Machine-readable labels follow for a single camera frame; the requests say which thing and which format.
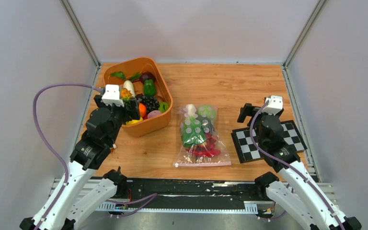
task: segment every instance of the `robotic arm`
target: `robotic arm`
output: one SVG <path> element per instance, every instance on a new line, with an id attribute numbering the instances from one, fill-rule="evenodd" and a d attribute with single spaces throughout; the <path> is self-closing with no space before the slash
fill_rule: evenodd
<path id="1" fill-rule="evenodd" d="M 120 168 L 111 170 L 93 190 L 74 204 L 81 189 L 111 153 L 122 124 L 140 119 L 136 99 L 124 104 L 118 85 L 106 85 L 104 94 L 96 95 L 94 100 L 98 108 L 90 114 L 87 130 L 70 156 L 69 173 L 63 175 L 59 186 L 40 211 L 21 222 L 22 230 L 78 229 L 102 202 L 126 189 L 127 178 L 121 174 Z"/>
<path id="2" fill-rule="evenodd" d="M 248 126 L 256 131 L 258 149 L 264 154 L 264 160 L 296 193 L 291 193 L 271 172 L 256 178 L 256 184 L 260 185 L 263 194 L 280 204 L 304 229 L 360 230 L 360 222 L 355 217 L 347 218 L 326 197 L 297 153 L 284 141 L 283 127 L 279 120 L 283 111 L 283 98 L 270 96 L 265 99 L 262 107 L 245 104 L 241 108 L 238 122 L 243 122 L 246 116 L 253 117 Z"/>

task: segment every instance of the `gray floor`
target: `gray floor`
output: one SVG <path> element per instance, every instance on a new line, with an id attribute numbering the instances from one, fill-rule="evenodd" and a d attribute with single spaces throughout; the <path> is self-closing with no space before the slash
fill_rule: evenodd
<path id="1" fill-rule="evenodd" d="M 281 207 L 276 207 L 281 214 Z M 94 212 L 87 221 L 107 215 Z M 289 215 L 274 222 L 265 223 L 255 215 L 245 214 L 187 214 L 187 213 L 136 213 L 120 219 L 105 218 L 95 222 L 84 230 L 302 230 L 301 226 Z"/>

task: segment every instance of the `white radish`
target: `white radish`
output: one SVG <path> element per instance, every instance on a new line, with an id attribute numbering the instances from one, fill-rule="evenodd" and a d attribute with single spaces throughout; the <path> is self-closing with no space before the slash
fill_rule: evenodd
<path id="1" fill-rule="evenodd" d="M 133 83 L 129 80 L 125 81 L 125 83 L 123 83 L 123 88 L 126 88 L 127 90 L 130 91 L 130 93 L 132 94 L 132 96 L 136 96 L 135 94 L 135 88 L 133 87 Z"/>

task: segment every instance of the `black checkerboard square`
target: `black checkerboard square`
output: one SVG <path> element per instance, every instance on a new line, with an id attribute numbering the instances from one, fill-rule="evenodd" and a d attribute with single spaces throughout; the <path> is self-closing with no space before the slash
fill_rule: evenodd
<path id="1" fill-rule="evenodd" d="M 281 122 L 281 125 L 284 130 L 284 141 L 289 144 L 294 151 L 301 152 L 307 149 L 294 121 L 284 121 Z M 252 130 L 252 135 L 254 140 L 257 142 L 254 130 Z M 233 130 L 232 139 L 241 163 L 263 159 L 261 153 L 252 143 L 249 127 Z"/>

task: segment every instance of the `bunch of grapes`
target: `bunch of grapes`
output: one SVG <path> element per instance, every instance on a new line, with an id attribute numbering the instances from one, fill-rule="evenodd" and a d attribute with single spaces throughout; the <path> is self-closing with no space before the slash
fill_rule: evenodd
<path id="1" fill-rule="evenodd" d="M 154 97 L 143 95 L 138 99 L 138 101 L 146 106 L 147 113 L 150 113 L 153 110 L 158 110 L 160 106 L 159 101 Z"/>

